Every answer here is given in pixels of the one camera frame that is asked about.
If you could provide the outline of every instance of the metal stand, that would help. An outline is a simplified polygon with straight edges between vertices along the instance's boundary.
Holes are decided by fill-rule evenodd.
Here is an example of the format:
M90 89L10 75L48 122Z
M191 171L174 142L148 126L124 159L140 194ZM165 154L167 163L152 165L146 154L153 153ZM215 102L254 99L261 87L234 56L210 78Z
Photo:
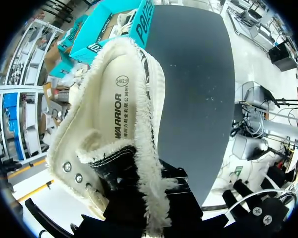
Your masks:
M285 98L281 98L281 99L276 99L276 101L281 106L290 106L290 105L298 106L298 99L285 99Z

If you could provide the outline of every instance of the black leather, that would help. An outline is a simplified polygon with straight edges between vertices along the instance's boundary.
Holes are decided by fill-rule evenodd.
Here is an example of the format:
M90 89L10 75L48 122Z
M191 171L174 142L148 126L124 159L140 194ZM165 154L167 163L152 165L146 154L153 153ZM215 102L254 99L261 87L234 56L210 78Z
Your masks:
M138 177L134 163L134 146L125 146L104 159L89 165L104 179L111 191L118 189L119 181L124 178Z

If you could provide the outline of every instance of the dark gray table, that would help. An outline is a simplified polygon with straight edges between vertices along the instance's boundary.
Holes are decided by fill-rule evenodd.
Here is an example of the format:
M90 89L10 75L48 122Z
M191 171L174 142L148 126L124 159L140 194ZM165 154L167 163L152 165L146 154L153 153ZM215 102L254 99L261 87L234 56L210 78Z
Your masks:
M160 62L166 80L159 155L185 169L202 205L221 167L233 120L228 32L215 13L156 6L146 50Z

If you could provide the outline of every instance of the white shelf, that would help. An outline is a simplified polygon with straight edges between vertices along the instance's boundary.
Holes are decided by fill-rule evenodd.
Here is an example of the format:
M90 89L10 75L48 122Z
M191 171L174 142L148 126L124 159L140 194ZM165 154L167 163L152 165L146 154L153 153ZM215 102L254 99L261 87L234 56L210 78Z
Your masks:
M24 62L24 66L23 66L23 69L22 69L22 73L21 73L21 77L20 77L19 85L22 84L22 82L23 82L24 73L25 73L25 70L26 70L26 68L27 68L27 66L28 66L28 62L29 62L30 56L32 55L32 51L33 51L33 49L34 49L34 47L35 47L35 45L36 45L36 44L35 44L36 41L37 41L40 37L42 37L43 29L44 29L44 27L42 26L41 29L40 29L40 31L39 31L39 33L38 33L38 35L35 37L34 40L32 40L33 42L32 42L31 48L30 48L29 53L27 54L27 56L26 56L26 60L25 60L25 62Z
M30 47L30 50L29 50L29 53L28 54L24 54L22 52L22 49L20 49L20 47L22 46L22 43L24 43L24 39L26 38L27 34L29 34L29 30L31 27L33 27L33 24L36 23L36 24L40 24L41 26L41 29L37 35L37 37L31 41L30 43L32 43L31 47ZM37 65L37 73L35 74L35 80L34 80L34 85L23 85L23 81L24 81L24 77L25 77L25 73L26 73L26 69L28 68L27 66L30 67L30 61L31 61L31 55L32 55L32 52L34 50L34 47L35 47L35 43L36 41L42 36L42 33L43 33L43 29L44 27L49 27L51 28L53 31L52 31L52 35L51 35L51 38L50 40L48 41L46 47L45 47L45 50L44 50L44 53L43 53L43 57L42 59L40 60L39 64ZM7 143L6 143L6 139L5 139L5 134L4 134L4 124L3 124L3 115L4 115L4 109L3 109L3 96L4 94L6 93L18 93L17 94L17 107L16 107L16 119L17 119L17 122L18 122L18 139L19 139L19 142L20 142L20 147L21 147L21 152L22 152L22 155L23 155L23 158L24 160L23 161L20 161L21 164L26 164L26 163L29 163L33 160L36 160L38 158L41 158L41 157L44 157L46 156L46 152L42 153L42 145L40 144L39 146L39 154L36 155L36 156L33 156L31 158L26 158L25 156L25 150L23 148L23 143L22 143L22 134L21 134L21 126L20 126L20 97L21 97L21 93L35 93L35 129L36 129L36 137L40 143L40 139L39 139L39 131L38 131L38 98L39 98L39 93L43 93L43 87L42 86L37 86L38 84L38 80L39 80L39 76L40 76L40 71L42 69L42 66L43 66L43 63L44 63L44 56L45 54L47 53L53 39L55 38L55 35L57 33L63 33L63 30L53 26L53 25L50 25L49 23L47 22L44 22L44 21L41 21L41 20L38 20L38 19L35 19L33 22L31 22L29 24L29 26L26 28L24 34L22 35L20 41L18 42L18 45L13 53L13 56L12 56L12 59L11 59L11 62L10 62L10 65L9 65L9 68L8 68L8 72L7 72L7 75L6 75L6 78L5 78L5 82L4 82L4 85L1 85L0 86L0 122L1 122L1 128L2 128L2 131L1 131L1 134L2 134L2 140L3 140L3 147L4 147L4 151L5 151L5 154L8 158L10 158L10 155L9 155L9 152L8 152L8 147L7 147ZM18 60L16 60L16 56L17 54L20 54L20 57ZM20 61L22 57L22 61L24 60L24 58L26 58L25 60L25 63L24 63L24 66L23 66L23 69L22 69L22 73L21 73L21 77L20 77L20 81L19 81L19 84L18 85L8 85L8 81L9 81L9 78L10 78L10 74L11 74L11 71L12 71L12 68L13 68L13 65Z
M3 147L4 147L4 152L6 156L10 156L8 152L8 148L6 145L6 139L5 139L5 134L4 134L4 124L3 124L3 116L4 116L4 109L3 109L3 95L1 94L0 97L0 123L1 123L1 136L2 136L2 141L3 141Z
M13 56L12 56L12 59L11 59L11 63L10 63L10 65L9 65L9 69L8 69L7 74L6 74L6 78L5 78L5 82L4 82L5 85L7 85L7 83L8 83L8 80L9 80L9 77L10 77L10 73L11 73L11 69L12 69L13 62L14 62L14 59L15 59L15 57L16 57L16 54L18 53L19 48L20 48L20 46L21 46L21 44L22 44L22 42L23 42L23 40L24 40L26 34L28 33L28 31L29 31L30 28L32 27L33 23L34 23L34 22L31 22L31 24L30 24L30 25L28 26L28 28L25 30L24 34L22 35L22 37L21 37L21 39L20 39L20 41L19 41L19 43L18 43L18 45L17 45L17 47L16 47L14 53L13 53Z
M21 93L18 93L18 97L16 100L16 121L18 122L18 139L20 142L21 152L23 155L23 159L26 160L25 152L23 148L23 142L22 142L21 125L20 125L20 96L21 96Z
M43 93L43 86L2 85L0 86L0 94L4 93Z
M37 134L37 139L40 144L40 135L39 135L39 125L38 125L38 103L39 103L39 93L35 94L35 130ZM42 153L41 146L39 146L39 154Z

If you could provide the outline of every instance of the skate tongue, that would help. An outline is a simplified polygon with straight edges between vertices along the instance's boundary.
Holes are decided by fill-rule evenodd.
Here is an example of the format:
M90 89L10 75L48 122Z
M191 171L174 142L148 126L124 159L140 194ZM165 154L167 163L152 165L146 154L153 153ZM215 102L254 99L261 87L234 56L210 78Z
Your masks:
M76 153L84 164L95 163L110 157L126 146L133 146L133 140L119 139L113 143L106 143L102 140L100 132L92 129L79 145Z

